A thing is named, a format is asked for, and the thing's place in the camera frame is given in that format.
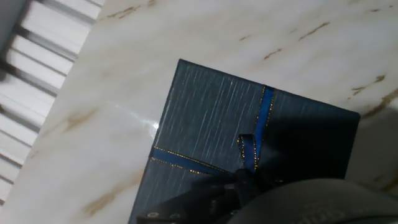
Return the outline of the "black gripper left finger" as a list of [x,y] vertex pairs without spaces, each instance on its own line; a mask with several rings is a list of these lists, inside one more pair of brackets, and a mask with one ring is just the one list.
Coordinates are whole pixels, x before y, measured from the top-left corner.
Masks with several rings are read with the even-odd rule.
[[207,177],[184,194],[148,208],[137,224],[225,224],[242,207],[240,177]]

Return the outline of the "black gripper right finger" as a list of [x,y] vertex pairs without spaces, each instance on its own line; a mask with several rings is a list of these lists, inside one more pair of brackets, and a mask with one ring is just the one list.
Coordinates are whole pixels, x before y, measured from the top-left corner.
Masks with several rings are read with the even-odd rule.
[[235,190],[240,200],[252,200],[278,186],[275,180],[261,171],[252,173],[239,169],[235,172],[235,179]]

